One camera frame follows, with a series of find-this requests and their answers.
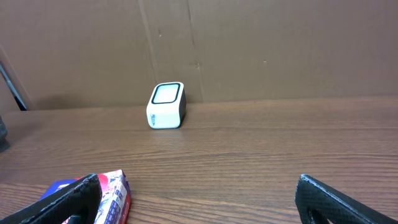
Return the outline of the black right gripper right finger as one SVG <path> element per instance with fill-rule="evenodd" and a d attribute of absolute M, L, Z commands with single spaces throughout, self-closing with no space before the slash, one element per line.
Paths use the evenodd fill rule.
<path fill-rule="evenodd" d="M 306 224 L 397 224 L 397 220 L 377 212 L 307 174 L 302 174 L 298 180 L 295 204 L 301 222 Z"/>

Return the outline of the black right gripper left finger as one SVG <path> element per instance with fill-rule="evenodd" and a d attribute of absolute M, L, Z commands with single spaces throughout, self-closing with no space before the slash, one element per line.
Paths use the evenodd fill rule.
<path fill-rule="evenodd" d="M 88 174 L 32 205 L 1 220 L 3 224 L 90 223 L 102 198 L 97 174 Z"/>

